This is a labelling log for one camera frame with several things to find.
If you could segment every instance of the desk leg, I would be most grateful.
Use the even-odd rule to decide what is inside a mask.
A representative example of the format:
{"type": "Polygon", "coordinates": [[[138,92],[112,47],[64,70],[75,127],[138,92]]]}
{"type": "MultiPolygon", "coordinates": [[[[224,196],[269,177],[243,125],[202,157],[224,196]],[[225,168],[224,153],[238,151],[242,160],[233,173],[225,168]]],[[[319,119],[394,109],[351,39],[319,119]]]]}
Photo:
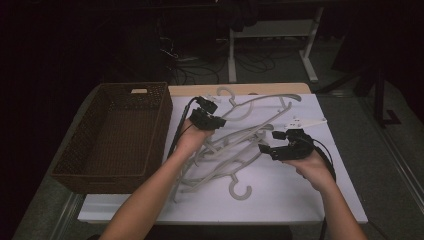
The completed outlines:
{"type": "Polygon", "coordinates": [[[230,53],[228,57],[228,82],[237,83],[236,62],[234,60],[234,32],[230,29],[230,53]]]}
{"type": "Polygon", "coordinates": [[[300,58],[302,59],[303,65],[305,66],[306,72],[308,73],[308,77],[311,82],[318,82],[318,77],[315,74],[315,70],[312,67],[311,61],[309,60],[309,53],[311,52],[312,44],[314,43],[315,36],[317,34],[319,21],[321,19],[323,10],[324,8],[322,7],[317,9],[314,21],[311,25],[311,30],[309,31],[308,42],[306,43],[305,49],[299,51],[300,58]]]}

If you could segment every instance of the person's right hand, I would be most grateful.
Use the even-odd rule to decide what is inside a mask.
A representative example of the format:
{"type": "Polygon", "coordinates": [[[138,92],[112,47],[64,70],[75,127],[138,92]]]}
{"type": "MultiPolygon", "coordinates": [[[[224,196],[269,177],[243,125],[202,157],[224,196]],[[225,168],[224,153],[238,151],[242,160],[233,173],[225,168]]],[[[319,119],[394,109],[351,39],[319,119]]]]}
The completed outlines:
{"type": "Polygon", "coordinates": [[[312,187],[317,191],[322,192],[326,187],[333,186],[335,181],[327,169],[324,160],[315,150],[312,153],[300,160],[282,161],[296,168],[296,172],[312,184],[312,187]]]}

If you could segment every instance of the table leg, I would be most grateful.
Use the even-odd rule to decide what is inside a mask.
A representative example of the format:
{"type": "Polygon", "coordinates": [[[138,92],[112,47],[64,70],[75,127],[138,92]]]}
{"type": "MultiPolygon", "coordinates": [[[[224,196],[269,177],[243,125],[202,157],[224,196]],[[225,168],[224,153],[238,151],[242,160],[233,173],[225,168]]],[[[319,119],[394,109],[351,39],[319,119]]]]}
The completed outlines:
{"type": "Polygon", "coordinates": [[[314,21],[311,24],[311,30],[308,35],[308,41],[306,43],[305,49],[299,51],[300,58],[302,59],[303,65],[305,66],[306,72],[308,73],[308,77],[311,82],[318,82],[318,77],[315,74],[315,70],[312,67],[311,61],[309,60],[309,53],[311,52],[312,44],[314,43],[315,36],[317,34],[319,21],[321,19],[323,10],[324,8],[322,7],[317,9],[314,21]]]}

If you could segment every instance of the black cable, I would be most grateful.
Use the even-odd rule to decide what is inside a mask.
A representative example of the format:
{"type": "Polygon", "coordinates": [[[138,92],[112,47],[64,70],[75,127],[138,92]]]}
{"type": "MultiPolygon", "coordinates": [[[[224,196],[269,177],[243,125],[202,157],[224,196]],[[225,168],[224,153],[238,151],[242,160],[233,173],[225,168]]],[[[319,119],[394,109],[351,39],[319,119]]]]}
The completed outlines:
{"type": "Polygon", "coordinates": [[[373,221],[370,221],[369,219],[368,219],[368,223],[372,226],[372,227],[374,227],[374,229],[375,230],[377,230],[377,232],[378,233],[380,233],[380,235],[384,238],[384,239],[386,239],[386,240],[389,240],[389,236],[387,236],[387,234],[385,234],[384,232],[383,232],[383,230],[380,228],[380,227],[378,227],[373,221]]]}
{"type": "Polygon", "coordinates": [[[184,121],[187,118],[187,113],[188,113],[188,110],[190,110],[190,105],[194,102],[194,100],[196,100],[196,97],[192,98],[184,108],[184,112],[181,115],[181,119],[178,124],[177,130],[175,131],[174,139],[172,140],[171,147],[169,148],[167,158],[169,158],[169,156],[171,156],[171,154],[174,152],[175,145],[177,145],[178,139],[181,136],[180,134],[181,128],[183,127],[184,121]]]}
{"type": "MultiPolygon", "coordinates": [[[[305,142],[305,143],[307,143],[308,145],[313,146],[313,148],[315,149],[315,151],[317,151],[317,152],[318,152],[318,154],[321,156],[321,158],[323,158],[323,160],[325,161],[325,159],[324,159],[325,154],[324,154],[324,152],[323,152],[323,151],[322,151],[319,147],[315,146],[313,143],[310,143],[309,141],[307,141],[306,139],[303,139],[303,138],[296,138],[296,140],[301,140],[302,142],[305,142]]],[[[328,157],[327,157],[327,159],[328,159],[328,163],[329,163],[329,164],[327,164],[327,163],[326,163],[325,165],[327,166],[328,170],[330,171],[330,174],[331,174],[331,176],[333,177],[334,181],[336,181],[336,172],[335,172],[335,170],[334,170],[333,158],[331,157],[330,151],[329,151],[329,150],[328,150],[328,148],[327,148],[327,147],[326,147],[323,143],[321,143],[320,141],[318,141],[318,140],[316,140],[316,139],[312,139],[312,141],[313,141],[313,142],[317,142],[317,143],[319,143],[319,144],[320,144],[322,147],[324,147],[324,149],[327,151],[327,153],[328,153],[328,157]]],[[[322,220],[321,233],[320,233],[320,236],[319,236],[319,240],[324,240],[326,231],[327,231],[327,219],[326,219],[326,217],[324,216],[324,219],[322,220]]]]}

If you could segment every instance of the hand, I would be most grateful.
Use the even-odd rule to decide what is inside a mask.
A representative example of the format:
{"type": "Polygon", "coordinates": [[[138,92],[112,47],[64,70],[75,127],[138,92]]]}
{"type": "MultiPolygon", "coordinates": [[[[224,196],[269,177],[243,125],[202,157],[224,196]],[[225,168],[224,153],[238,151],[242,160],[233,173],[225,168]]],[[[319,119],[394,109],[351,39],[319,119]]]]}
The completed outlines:
{"type": "Polygon", "coordinates": [[[296,172],[308,179],[308,181],[312,184],[312,187],[319,192],[322,192],[327,187],[335,184],[324,160],[315,150],[304,159],[282,162],[294,166],[296,168],[296,172]]]}
{"type": "Polygon", "coordinates": [[[181,128],[181,136],[178,139],[176,151],[182,151],[187,157],[190,157],[214,132],[200,130],[189,119],[186,119],[181,128]]]}

